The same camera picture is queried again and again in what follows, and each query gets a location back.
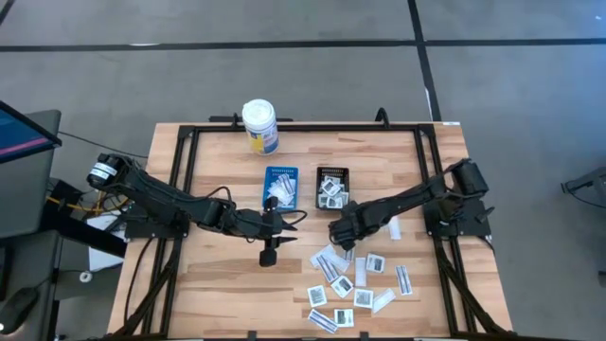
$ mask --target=barcode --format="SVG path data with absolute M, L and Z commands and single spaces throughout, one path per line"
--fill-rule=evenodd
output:
M 321 289 L 313 289 L 312 290 L 312 303 L 318 304 L 324 301 L 324 295 L 322 294 Z
M 369 305 L 370 304 L 370 293 L 367 292 L 358 292 L 356 296 L 356 301 L 358 304 Z
M 345 312 L 344 311 L 337 312 L 337 324 L 345 324 Z
M 375 271 L 381 271 L 383 266 L 383 261 L 379 259 L 375 259 Z
M 341 287 L 343 289 L 345 289 L 345 291 L 349 291 L 349 289 L 351 289 L 351 287 L 349 286 L 349 283 L 346 279 L 341 279 L 341 281 L 339 282 L 341 284 Z

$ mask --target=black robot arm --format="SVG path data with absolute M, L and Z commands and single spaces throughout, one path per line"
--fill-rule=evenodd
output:
M 448 172 L 453 174 L 453 188 L 448 188 L 444 181 Z M 477 165 L 463 159 L 444 173 L 400 194 L 361 204 L 350 202 L 341 210 L 341 219 L 329 224 L 330 240 L 349 250 L 356 240 L 376 233 L 393 216 L 434 200 L 439 205 L 440 220 L 450 224 L 462 218 L 463 207 L 470 200 L 480 200 L 487 191 L 488 185 Z
M 194 197 L 149 176 L 134 160 L 118 154 L 101 154 L 86 180 L 92 188 L 127 196 L 159 224 L 172 226 L 187 219 L 207 231 L 248 241 L 265 241 L 259 260 L 261 266 L 274 265 L 276 248 L 283 242 L 296 240 L 275 237 L 282 230 L 296 231 L 277 212 L 276 198 L 265 203 L 263 214 L 252 209 L 236 209 L 226 187 L 216 191 L 225 189 L 228 200 L 209 197 L 216 191 L 205 197 Z

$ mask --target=concrete floor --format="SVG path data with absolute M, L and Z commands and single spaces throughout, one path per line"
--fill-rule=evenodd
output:
M 418 6 L 425 39 L 606 37 L 598 0 Z M 410 23 L 399 0 L 16 0 L 0 45 L 413 39 Z M 560 182 L 606 162 L 606 46 L 428 54 L 442 117 L 462 122 L 491 187 L 486 201 L 497 207 L 490 220 L 514 329 L 603 339 L 606 289 L 597 270 L 606 269 L 606 212 L 562 195 Z M 414 47 L 0 53 L 0 75 L 0 97 L 17 109 L 59 109 L 62 130 L 133 153 L 147 152 L 156 122 L 230 115 L 259 97 L 296 120 L 370 119 L 379 106 L 392 120 L 430 119 Z M 63 141 L 52 175 L 85 188 L 101 149 Z M 82 251 L 72 245 L 65 255 L 76 260 Z M 97 296 L 65 302 L 58 331 L 101 336 L 115 280 Z M 84 299 L 97 308 L 83 314 Z

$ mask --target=blue tray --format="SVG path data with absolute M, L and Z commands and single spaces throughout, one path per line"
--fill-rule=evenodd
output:
M 267 200 L 269 196 L 269 192 L 267 191 L 269 187 L 275 182 L 280 174 L 288 174 L 291 179 L 296 181 L 294 186 L 294 198 L 290 205 L 288 206 L 278 206 L 278 211 L 283 210 L 291 210 L 296 209 L 296 201 L 299 196 L 299 169 L 297 167 L 268 167 L 265 170 L 265 184 L 263 185 L 263 200 L 261 201 L 261 207 L 263 207 L 263 203 Z

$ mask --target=wooden table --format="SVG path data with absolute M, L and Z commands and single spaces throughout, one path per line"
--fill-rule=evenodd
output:
M 169 180 L 179 124 L 158 124 L 151 144 L 147 171 Z M 437 142 L 443 167 L 468 156 L 460 126 L 436 123 Z M 267 166 L 299 168 L 299 205 L 309 216 L 296 227 L 296 242 L 277 250 L 276 266 L 258 266 L 262 242 L 203 231 L 193 225 L 181 253 L 169 337 L 259 337 L 330 336 L 307 320 L 310 303 L 306 289 L 323 284 L 329 299 L 316 308 L 333 317 L 335 308 L 353 308 L 350 294 L 339 298 L 309 258 L 329 243 L 328 224 L 336 212 L 314 207 L 315 175 L 318 166 L 349 168 L 350 195 L 357 202 L 393 195 L 421 181 L 413 135 L 408 132 L 380 133 L 280 133 L 279 150 L 270 156 L 249 152 L 243 133 L 204 133 L 197 150 L 193 195 L 202 196 L 227 185 L 238 208 L 261 209 L 261 193 Z M 428 167 L 433 169 L 428 142 L 424 141 Z M 189 145 L 186 144 L 184 155 Z M 187 158 L 183 157 L 179 187 L 183 184 Z M 386 257 L 384 274 L 368 274 L 368 288 L 378 294 L 385 288 L 397 293 L 395 301 L 373 315 L 355 308 L 355 328 L 342 328 L 337 336 L 357 337 L 361 331 L 373 337 L 446 336 L 448 325 L 440 289 L 432 240 L 425 233 L 420 208 L 399 216 L 402 239 L 391 241 L 387 228 L 359 242 L 356 256 L 373 252 Z M 475 237 L 459 238 L 469 287 L 486 311 L 503 328 L 510 329 L 498 270 L 490 249 Z M 144 241 L 130 242 L 118 284 L 108 332 L 122 325 L 124 303 L 134 265 Z M 152 272 L 155 242 L 142 260 L 129 311 L 146 294 Z M 413 286 L 411 296 L 400 296 L 395 269 L 406 265 Z M 354 266 L 347 275 L 354 279 Z M 465 330 L 460 297 L 453 287 L 458 327 Z M 158 302 L 164 299 L 160 294 Z M 158 331 L 162 305 L 156 305 L 152 330 Z

